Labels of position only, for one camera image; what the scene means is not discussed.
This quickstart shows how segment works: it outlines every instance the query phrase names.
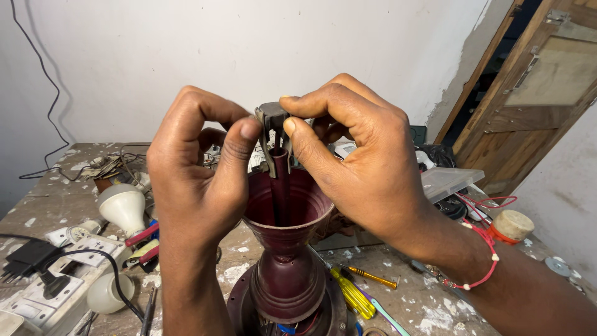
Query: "fingernail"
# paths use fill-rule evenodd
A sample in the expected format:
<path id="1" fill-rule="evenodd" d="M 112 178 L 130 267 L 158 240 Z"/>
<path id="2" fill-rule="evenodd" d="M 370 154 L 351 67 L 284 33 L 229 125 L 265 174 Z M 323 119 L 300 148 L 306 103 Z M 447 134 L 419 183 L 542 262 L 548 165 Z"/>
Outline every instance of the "fingernail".
<path id="1" fill-rule="evenodd" d="M 284 131 L 288 136 L 292 136 L 294 133 L 294 129 L 296 128 L 296 124 L 294 124 L 294 120 L 292 118 L 288 118 L 284 120 Z"/>
<path id="2" fill-rule="evenodd" d="M 255 140 L 261 132 L 261 128 L 255 123 L 245 123 L 241 127 L 241 136 L 247 140 Z"/>

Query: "door hinge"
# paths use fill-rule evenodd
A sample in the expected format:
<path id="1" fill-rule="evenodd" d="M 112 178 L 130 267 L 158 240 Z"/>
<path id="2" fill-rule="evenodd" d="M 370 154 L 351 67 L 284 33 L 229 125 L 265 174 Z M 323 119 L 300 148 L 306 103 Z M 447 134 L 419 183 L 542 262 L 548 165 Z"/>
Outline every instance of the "door hinge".
<path id="1" fill-rule="evenodd" d="M 531 60 L 531 63 L 529 63 L 529 65 L 527 66 L 527 70 L 525 70 L 521 78 L 518 80 L 518 82 L 516 82 L 516 85 L 514 85 L 514 88 L 512 90 L 519 88 L 522 85 L 522 82 L 524 82 L 524 80 L 527 78 L 528 74 L 531 72 L 533 66 L 535 66 L 537 61 L 539 61 L 539 55 L 533 55 L 533 59 Z"/>
<path id="2" fill-rule="evenodd" d="M 560 10 L 549 10 L 543 22 L 550 25 L 560 26 L 566 21 L 570 20 L 570 13 Z"/>
<path id="3" fill-rule="evenodd" d="M 520 5 L 514 5 L 514 8 L 510 12 L 510 17 L 515 17 L 521 11 L 522 11 L 522 6 L 520 6 Z"/>

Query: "forearm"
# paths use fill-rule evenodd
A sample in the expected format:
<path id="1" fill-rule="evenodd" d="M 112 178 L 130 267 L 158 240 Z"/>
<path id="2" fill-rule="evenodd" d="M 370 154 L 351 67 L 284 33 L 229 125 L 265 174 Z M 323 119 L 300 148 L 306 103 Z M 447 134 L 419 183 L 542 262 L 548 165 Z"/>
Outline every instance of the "forearm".
<path id="1" fill-rule="evenodd" d="M 234 335 L 216 279 L 215 251 L 160 251 L 165 336 Z"/>
<path id="2" fill-rule="evenodd" d="M 481 236 L 441 214 L 428 220 L 437 221 L 436 229 L 421 238 L 426 243 L 412 256 L 438 266 L 459 285 L 482 279 L 492 260 Z M 511 246 L 496 242 L 494 249 L 500 260 L 493 275 L 463 292 L 496 330 L 503 335 L 597 334 L 597 307 L 578 290 Z"/>

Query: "finger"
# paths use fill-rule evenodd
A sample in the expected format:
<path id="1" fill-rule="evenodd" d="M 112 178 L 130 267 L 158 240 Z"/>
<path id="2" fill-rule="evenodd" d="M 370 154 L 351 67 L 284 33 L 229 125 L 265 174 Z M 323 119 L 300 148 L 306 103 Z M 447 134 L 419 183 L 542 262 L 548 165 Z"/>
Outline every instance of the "finger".
<path id="1" fill-rule="evenodd" d="M 159 135 L 169 134 L 172 141 L 197 140 L 206 121 L 227 125 L 250 115 L 239 105 L 201 89 L 185 87 L 183 91 L 158 130 Z"/>
<path id="2" fill-rule="evenodd" d="M 341 172 L 345 167 L 334 158 L 334 155 L 304 120 L 296 117 L 286 119 L 284 131 L 293 143 L 295 158 L 307 168 L 321 188 L 324 185 L 333 184 L 336 176 L 342 175 Z"/>
<path id="3" fill-rule="evenodd" d="M 392 108 L 394 107 L 392 104 L 388 103 L 385 99 L 378 96 L 372 89 L 370 89 L 367 85 L 359 82 L 356 78 L 349 74 L 340 74 L 336 77 L 332 78 L 331 81 L 325 83 L 323 86 L 329 85 L 331 83 L 338 83 L 342 84 L 345 87 L 351 89 L 357 94 L 360 94 L 365 99 L 385 108 Z"/>
<path id="4" fill-rule="evenodd" d="M 222 130 L 213 129 L 208 127 L 203 129 L 199 134 L 199 147 L 201 152 L 205 152 L 211 148 L 212 145 L 222 146 L 224 139 L 226 138 L 226 132 Z"/>
<path id="5" fill-rule="evenodd" d="M 302 97 L 281 97 L 280 105 L 288 113 L 301 118 L 318 118 L 329 113 L 348 127 L 359 146 L 373 134 L 379 106 L 347 87 L 332 83 Z"/>
<path id="6" fill-rule="evenodd" d="M 335 122 L 336 121 L 334 120 L 334 118 L 331 115 L 327 114 L 323 117 L 315 118 L 313 120 L 311 128 L 313 128 L 318 138 L 323 139 L 325 132 L 328 131 L 328 127 L 330 126 L 330 124 L 333 124 Z"/>
<path id="7" fill-rule="evenodd" d="M 347 137 L 349 140 L 354 140 L 350 132 L 348 132 L 348 128 L 340 123 L 334 123 L 328 130 L 325 132 L 324 136 L 322 137 L 321 141 L 324 145 L 328 145 L 332 142 L 336 142 L 340 140 L 343 136 Z"/>
<path id="8" fill-rule="evenodd" d="M 247 188 L 248 162 L 262 128 L 253 117 L 243 118 L 232 125 L 222 145 L 220 162 L 210 185 L 211 193 L 227 194 L 225 198 L 231 201 L 246 197 L 239 188 Z"/>

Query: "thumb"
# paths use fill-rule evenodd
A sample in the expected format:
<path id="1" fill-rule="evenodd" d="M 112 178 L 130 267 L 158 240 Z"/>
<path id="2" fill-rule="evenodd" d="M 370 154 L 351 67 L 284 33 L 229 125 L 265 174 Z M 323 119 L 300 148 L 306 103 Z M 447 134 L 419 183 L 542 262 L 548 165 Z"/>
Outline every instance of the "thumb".
<path id="1" fill-rule="evenodd" d="M 228 130 L 221 148 L 220 161 L 212 184 L 217 190 L 235 190 L 247 183 L 247 166 L 255 148 L 261 123 L 253 117 L 235 122 Z"/>
<path id="2" fill-rule="evenodd" d="M 284 131 L 293 143 L 294 157 L 313 176 L 317 184 L 330 184 L 344 166 L 334 157 L 304 120 L 290 117 L 284 121 Z"/>

